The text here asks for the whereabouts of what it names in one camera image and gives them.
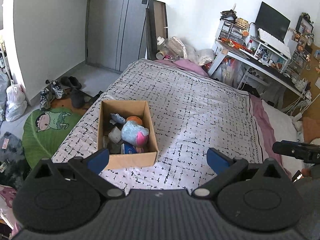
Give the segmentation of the blue tissue pack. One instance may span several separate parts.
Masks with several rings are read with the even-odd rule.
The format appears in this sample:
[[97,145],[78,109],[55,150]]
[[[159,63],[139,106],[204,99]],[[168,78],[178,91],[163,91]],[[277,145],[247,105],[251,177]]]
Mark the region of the blue tissue pack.
[[135,146],[133,146],[127,142],[124,142],[121,145],[120,153],[121,154],[136,154],[137,150],[136,150]]

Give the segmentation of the white plastic-wrapped soft item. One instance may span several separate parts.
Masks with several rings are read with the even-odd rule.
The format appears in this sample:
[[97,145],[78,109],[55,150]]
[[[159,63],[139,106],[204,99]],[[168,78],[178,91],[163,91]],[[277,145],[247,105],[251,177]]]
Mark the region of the white plastic-wrapped soft item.
[[109,132],[108,138],[111,142],[118,144],[122,140],[121,130],[117,126],[115,126]]

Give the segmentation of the grey fluffy plush toy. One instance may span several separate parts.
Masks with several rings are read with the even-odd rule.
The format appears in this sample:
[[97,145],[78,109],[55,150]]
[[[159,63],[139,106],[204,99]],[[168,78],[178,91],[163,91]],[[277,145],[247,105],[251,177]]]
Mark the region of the grey fluffy plush toy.
[[150,131],[134,121],[127,121],[121,129],[121,137],[125,142],[137,147],[144,146],[149,139]]

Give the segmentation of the hamburger plush toy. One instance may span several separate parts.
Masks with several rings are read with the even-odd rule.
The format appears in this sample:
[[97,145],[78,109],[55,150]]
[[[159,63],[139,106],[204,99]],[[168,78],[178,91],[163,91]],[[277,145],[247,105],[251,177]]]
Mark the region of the hamburger plush toy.
[[138,125],[143,126],[143,120],[135,115],[129,116],[126,121],[134,121],[136,122]]

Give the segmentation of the black shiny plastic bag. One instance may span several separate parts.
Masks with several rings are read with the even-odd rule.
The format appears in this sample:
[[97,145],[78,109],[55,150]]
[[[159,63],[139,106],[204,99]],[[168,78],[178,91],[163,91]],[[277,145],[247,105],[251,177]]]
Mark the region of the black shiny plastic bag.
[[112,142],[109,137],[104,136],[103,138],[103,147],[109,150],[110,154],[120,154],[121,153],[121,145]]

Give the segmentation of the blue denim pouch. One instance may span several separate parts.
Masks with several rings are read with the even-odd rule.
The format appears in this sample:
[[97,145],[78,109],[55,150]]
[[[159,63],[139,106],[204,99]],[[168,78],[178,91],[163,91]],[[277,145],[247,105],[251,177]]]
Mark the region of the blue denim pouch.
[[111,116],[110,123],[113,125],[115,124],[124,125],[126,123],[126,119],[121,115],[119,115],[118,113],[111,113],[110,116]]

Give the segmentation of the pink bed sheet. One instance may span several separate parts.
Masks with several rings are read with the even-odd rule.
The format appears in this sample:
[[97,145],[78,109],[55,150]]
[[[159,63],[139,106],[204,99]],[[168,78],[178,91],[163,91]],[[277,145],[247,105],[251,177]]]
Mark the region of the pink bed sheet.
[[276,138],[274,136],[274,129],[270,124],[270,120],[268,118],[268,114],[265,112],[263,108],[263,102],[255,97],[254,95],[249,95],[252,107],[253,107],[253,116],[256,119],[256,122],[259,126],[259,131],[262,134],[262,142],[263,142],[263,160],[267,158],[275,159],[281,168],[285,171],[289,178],[292,177],[290,171],[288,171],[282,162],[282,157],[279,154],[274,153],[272,150],[273,144],[276,142]]

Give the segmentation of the dark slippers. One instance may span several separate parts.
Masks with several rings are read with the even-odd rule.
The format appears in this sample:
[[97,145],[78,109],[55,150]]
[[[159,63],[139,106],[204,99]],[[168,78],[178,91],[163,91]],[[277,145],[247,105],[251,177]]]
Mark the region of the dark slippers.
[[81,91],[82,84],[74,76],[64,76],[60,80],[61,85],[69,87],[71,103],[74,108],[80,109],[85,105],[85,96]]

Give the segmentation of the pair of sneakers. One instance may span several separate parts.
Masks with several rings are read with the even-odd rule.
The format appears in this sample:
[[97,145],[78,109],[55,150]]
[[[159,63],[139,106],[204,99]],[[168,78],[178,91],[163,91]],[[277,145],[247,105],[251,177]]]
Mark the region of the pair of sneakers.
[[51,108],[51,103],[54,99],[62,99],[65,96],[65,91],[57,80],[46,80],[47,87],[40,91],[40,110],[48,110]]

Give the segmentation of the white keyboard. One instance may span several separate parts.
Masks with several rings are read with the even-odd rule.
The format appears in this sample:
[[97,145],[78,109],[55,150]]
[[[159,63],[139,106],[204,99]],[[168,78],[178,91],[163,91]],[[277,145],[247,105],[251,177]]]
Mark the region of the white keyboard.
[[271,34],[269,34],[261,28],[258,29],[258,33],[259,39],[261,41],[263,41],[265,44],[268,44],[275,50],[279,51],[287,58],[291,58],[290,49],[285,43],[281,42],[280,40],[278,40],[277,38],[275,38],[274,36],[272,36]]

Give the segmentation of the pink pillow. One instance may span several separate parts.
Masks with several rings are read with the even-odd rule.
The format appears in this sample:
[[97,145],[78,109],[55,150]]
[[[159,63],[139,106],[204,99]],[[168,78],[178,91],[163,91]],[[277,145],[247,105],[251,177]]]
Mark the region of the pink pillow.
[[171,62],[169,60],[155,60],[155,62],[167,64],[169,66],[176,67],[182,70],[187,70],[199,74],[203,77],[209,77],[209,75],[200,66],[189,61],[188,59],[177,60],[175,62]]

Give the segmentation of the black computer monitor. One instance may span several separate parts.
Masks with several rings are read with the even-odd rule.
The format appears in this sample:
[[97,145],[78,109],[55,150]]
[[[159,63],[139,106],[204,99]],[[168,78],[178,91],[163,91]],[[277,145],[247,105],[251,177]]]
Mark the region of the black computer monitor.
[[291,21],[282,13],[265,2],[261,2],[255,19],[257,29],[263,29],[281,42],[284,42],[290,23]]

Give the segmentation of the clear plastic bottle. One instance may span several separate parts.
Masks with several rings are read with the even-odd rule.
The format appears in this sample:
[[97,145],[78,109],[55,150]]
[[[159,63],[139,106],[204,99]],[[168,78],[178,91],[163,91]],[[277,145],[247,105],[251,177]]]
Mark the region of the clear plastic bottle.
[[157,49],[157,59],[164,59],[166,57],[173,58],[175,56],[174,52],[168,46],[168,40],[161,36],[157,37]]

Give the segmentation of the grey door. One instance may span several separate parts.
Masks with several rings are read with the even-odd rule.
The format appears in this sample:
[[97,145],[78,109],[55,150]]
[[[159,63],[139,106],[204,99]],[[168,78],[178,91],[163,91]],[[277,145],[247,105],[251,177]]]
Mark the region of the grey door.
[[123,72],[146,52],[150,0],[87,0],[86,63]]

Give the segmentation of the leaning dark board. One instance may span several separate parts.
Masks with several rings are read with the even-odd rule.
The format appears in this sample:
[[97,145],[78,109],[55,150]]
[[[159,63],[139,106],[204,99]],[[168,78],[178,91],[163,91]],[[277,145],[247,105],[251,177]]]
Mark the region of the leaning dark board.
[[156,59],[157,37],[168,38],[168,20],[166,4],[157,0],[149,0],[146,9],[146,42],[147,58]]

